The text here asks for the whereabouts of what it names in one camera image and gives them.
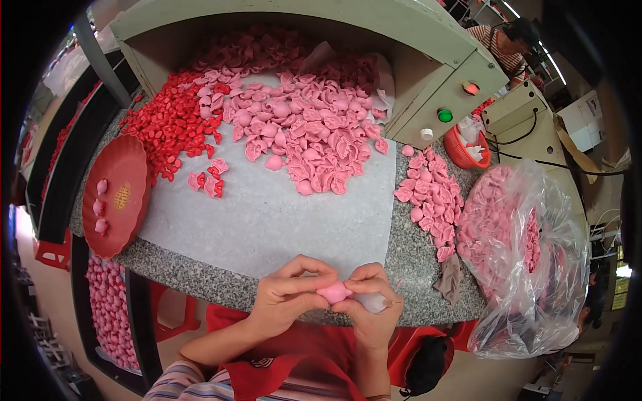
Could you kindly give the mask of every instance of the granite countertop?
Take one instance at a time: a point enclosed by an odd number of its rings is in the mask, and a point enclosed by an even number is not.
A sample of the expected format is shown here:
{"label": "granite countertop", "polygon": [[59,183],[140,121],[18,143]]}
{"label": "granite countertop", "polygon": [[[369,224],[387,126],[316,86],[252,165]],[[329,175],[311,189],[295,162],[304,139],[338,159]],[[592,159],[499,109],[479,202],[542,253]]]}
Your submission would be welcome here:
{"label": "granite countertop", "polygon": [[[135,107],[139,107],[145,101],[146,99],[135,104]],[[93,165],[100,151],[118,135],[119,122],[125,116],[126,110],[120,111],[109,126],[96,149],[89,168]],[[435,153],[446,160],[449,174],[455,175],[462,189],[462,196],[466,199],[482,170],[464,170],[455,166],[446,154],[442,141],[433,144],[433,149]],[[397,146],[397,185],[406,178],[409,159],[401,155],[401,146]],[[88,174],[89,169],[85,172],[81,189],[85,187]],[[69,222],[71,231],[79,236],[83,235],[81,207],[82,190],[76,196]],[[401,203],[396,198],[394,199],[390,239],[385,260],[385,269],[390,283],[405,299],[399,326],[419,327],[478,318],[485,308],[486,302],[472,274],[465,268],[463,262],[462,271],[464,274],[460,299],[454,307],[450,306],[442,295],[433,288],[433,284],[440,275],[440,264],[437,262],[436,256],[437,249],[429,241],[429,233],[424,232],[418,224],[410,221],[411,208],[410,203]],[[258,279],[190,259],[138,237],[115,259],[142,276],[208,302],[248,312],[251,311],[254,304]],[[302,320],[334,325],[351,324],[345,315],[329,311],[314,311],[302,316]]]}

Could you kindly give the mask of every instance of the gray cloth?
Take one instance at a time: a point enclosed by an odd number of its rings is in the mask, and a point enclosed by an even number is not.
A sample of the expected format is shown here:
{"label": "gray cloth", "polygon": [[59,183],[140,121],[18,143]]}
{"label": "gray cloth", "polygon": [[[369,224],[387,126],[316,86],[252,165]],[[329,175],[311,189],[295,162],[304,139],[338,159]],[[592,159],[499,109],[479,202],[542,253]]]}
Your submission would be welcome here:
{"label": "gray cloth", "polygon": [[444,299],[455,306],[459,301],[459,287],[462,282],[462,268],[459,264],[457,254],[451,255],[442,262],[442,276],[433,286],[437,291],[442,293]]}

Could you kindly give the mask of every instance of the gold chinese character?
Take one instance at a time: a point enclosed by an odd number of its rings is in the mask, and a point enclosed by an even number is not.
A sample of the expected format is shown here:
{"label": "gold chinese character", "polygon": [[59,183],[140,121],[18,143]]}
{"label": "gold chinese character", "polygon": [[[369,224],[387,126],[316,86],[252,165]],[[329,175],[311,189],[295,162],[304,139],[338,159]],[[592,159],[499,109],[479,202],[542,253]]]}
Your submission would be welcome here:
{"label": "gold chinese character", "polygon": [[129,194],[132,192],[132,186],[129,182],[125,181],[125,184],[116,191],[114,195],[114,206],[117,209],[122,209],[127,204],[127,199]]}

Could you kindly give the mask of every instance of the plastic bag of pink parts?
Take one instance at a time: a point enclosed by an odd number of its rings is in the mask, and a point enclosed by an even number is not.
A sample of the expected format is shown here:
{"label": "plastic bag of pink parts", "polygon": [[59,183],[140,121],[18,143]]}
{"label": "plastic bag of pink parts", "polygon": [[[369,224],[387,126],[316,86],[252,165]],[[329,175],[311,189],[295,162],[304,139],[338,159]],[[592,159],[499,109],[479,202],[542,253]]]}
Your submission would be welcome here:
{"label": "plastic bag of pink parts", "polygon": [[456,241],[488,301],[468,342],[478,357],[531,358],[578,337],[589,258],[573,216],[533,160],[497,164],[475,183]]}

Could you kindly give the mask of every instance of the hand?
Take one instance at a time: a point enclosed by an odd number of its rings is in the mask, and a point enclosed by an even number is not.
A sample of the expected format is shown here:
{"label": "hand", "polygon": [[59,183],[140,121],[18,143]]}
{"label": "hand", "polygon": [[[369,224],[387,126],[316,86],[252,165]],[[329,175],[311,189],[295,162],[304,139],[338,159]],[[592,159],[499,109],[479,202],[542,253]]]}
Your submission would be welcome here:
{"label": "hand", "polygon": [[383,266],[381,263],[364,264],[356,268],[344,284],[356,294],[380,293],[393,302],[391,307],[377,314],[366,311],[356,300],[344,300],[332,306],[334,312],[342,312],[352,318],[358,344],[370,350],[387,350],[403,309],[403,298],[390,288]]}
{"label": "hand", "polygon": [[[305,272],[317,276],[302,276]],[[298,255],[281,269],[259,280],[256,301],[248,323],[266,339],[288,330],[303,313],[329,307],[324,297],[307,291],[325,288],[337,280],[337,272],[321,260]]]}

